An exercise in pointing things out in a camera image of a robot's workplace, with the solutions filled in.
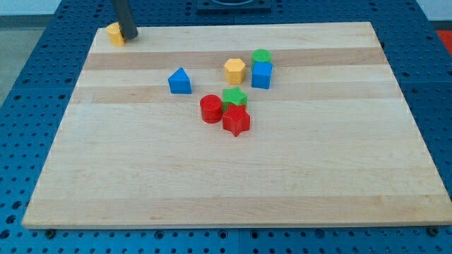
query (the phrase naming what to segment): blue cube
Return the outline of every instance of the blue cube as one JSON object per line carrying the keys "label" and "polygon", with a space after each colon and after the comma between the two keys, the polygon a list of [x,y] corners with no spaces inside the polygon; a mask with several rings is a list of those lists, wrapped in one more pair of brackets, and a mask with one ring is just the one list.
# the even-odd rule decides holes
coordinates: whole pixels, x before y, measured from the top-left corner
{"label": "blue cube", "polygon": [[168,78],[169,89],[174,94],[191,94],[190,78],[183,68],[179,68]]}
{"label": "blue cube", "polygon": [[272,63],[262,63],[262,62],[254,63],[251,86],[263,89],[270,88],[272,69],[273,69]]}

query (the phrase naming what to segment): red cylinder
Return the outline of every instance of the red cylinder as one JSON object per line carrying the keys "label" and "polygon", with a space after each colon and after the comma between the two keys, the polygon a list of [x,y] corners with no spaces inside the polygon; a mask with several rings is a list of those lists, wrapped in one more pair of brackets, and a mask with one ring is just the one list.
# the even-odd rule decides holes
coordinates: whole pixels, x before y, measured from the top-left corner
{"label": "red cylinder", "polygon": [[206,123],[216,123],[222,118],[223,108],[221,99],[217,95],[206,95],[199,102],[201,118]]}

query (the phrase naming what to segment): yellow block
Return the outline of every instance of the yellow block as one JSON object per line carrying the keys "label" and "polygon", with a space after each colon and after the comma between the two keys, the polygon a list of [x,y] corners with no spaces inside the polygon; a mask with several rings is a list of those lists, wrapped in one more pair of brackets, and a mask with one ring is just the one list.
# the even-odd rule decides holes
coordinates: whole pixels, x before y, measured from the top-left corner
{"label": "yellow block", "polygon": [[246,66],[241,59],[229,59],[225,63],[226,81],[231,85],[239,85],[245,79]]}
{"label": "yellow block", "polygon": [[122,37],[121,30],[119,29],[119,23],[112,23],[107,26],[108,37],[110,42],[116,47],[124,46],[124,38]]}

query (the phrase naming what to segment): toy block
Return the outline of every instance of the toy block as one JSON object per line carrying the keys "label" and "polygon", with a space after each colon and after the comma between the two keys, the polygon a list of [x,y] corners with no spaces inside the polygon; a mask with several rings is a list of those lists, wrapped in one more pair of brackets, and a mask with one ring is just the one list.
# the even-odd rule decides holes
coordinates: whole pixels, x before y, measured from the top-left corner
{"label": "toy block", "polygon": [[223,89],[223,112],[227,111],[230,104],[236,106],[245,105],[248,102],[248,95],[240,90],[240,87],[236,86],[231,89]]}
{"label": "toy block", "polygon": [[223,115],[222,102],[217,95],[206,95],[199,102],[201,118],[206,123],[216,123]]}
{"label": "toy block", "polygon": [[223,114],[223,128],[237,137],[242,131],[248,131],[251,117],[245,110],[245,105],[231,104]]}
{"label": "toy block", "polygon": [[122,37],[118,22],[108,25],[105,30],[107,31],[108,38],[110,38],[110,42],[113,44],[113,46],[124,46],[124,38]]}
{"label": "toy block", "polygon": [[254,64],[256,62],[261,63],[270,63],[271,62],[271,53],[266,49],[257,49],[251,55],[251,68],[254,68]]}
{"label": "toy block", "polygon": [[257,88],[270,88],[271,71],[273,69],[272,63],[256,62],[253,68],[251,77],[251,86]]}
{"label": "toy block", "polygon": [[240,85],[245,79],[246,66],[241,59],[229,59],[225,63],[225,78],[231,85]]}
{"label": "toy block", "polygon": [[190,78],[183,68],[179,68],[168,78],[169,89],[174,94],[191,94]]}

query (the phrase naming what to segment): wood grain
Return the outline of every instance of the wood grain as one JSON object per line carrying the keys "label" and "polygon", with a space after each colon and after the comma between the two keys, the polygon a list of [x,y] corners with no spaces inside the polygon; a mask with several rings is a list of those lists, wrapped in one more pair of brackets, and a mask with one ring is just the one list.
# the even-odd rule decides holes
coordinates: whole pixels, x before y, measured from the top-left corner
{"label": "wood grain", "polygon": [[[250,70],[241,85],[251,130],[234,138],[202,122],[202,96],[231,87],[225,59],[249,62],[260,47],[275,68],[270,90],[252,88]],[[192,95],[169,92],[180,65]],[[121,48],[99,29],[23,220],[31,229],[450,223],[451,200],[369,23],[141,28]]]}

